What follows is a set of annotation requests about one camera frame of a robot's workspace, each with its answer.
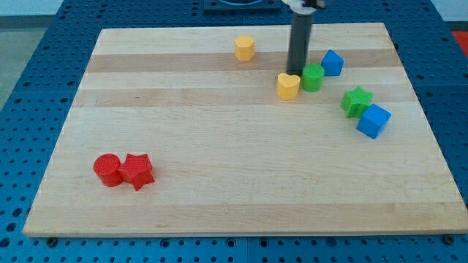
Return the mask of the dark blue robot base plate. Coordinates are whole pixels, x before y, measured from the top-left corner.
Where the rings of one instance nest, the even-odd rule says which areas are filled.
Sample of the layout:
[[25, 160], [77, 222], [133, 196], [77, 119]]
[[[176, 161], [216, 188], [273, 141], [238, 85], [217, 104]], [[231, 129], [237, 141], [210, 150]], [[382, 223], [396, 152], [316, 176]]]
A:
[[281, 0], [202, 0], [204, 13], [279, 11]]

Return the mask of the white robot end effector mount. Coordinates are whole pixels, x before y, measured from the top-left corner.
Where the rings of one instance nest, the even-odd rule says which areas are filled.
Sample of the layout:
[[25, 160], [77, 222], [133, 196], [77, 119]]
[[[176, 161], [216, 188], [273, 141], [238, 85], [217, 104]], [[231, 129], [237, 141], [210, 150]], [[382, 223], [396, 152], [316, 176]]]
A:
[[294, 13], [311, 15], [326, 8], [326, 0], [282, 0]]

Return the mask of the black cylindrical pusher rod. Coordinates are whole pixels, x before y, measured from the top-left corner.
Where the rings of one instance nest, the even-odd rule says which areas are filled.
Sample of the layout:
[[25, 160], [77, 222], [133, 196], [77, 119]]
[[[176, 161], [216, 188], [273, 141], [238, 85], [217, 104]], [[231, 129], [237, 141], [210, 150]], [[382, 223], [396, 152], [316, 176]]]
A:
[[309, 52], [309, 39], [313, 22], [314, 14], [294, 13], [292, 16], [286, 66], [286, 73], [289, 75], [302, 75]]

